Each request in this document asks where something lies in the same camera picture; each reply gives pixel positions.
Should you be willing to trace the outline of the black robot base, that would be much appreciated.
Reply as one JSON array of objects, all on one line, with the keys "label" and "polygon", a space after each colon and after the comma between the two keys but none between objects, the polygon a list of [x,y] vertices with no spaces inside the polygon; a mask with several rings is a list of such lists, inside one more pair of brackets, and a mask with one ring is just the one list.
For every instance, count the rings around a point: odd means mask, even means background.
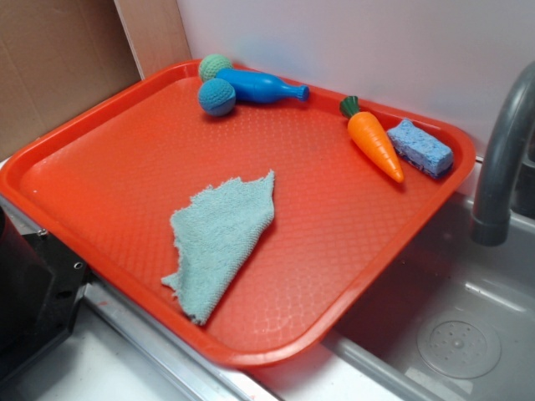
[{"label": "black robot base", "polygon": [[56,236],[22,234],[1,212],[1,381],[70,336],[87,264]]}]

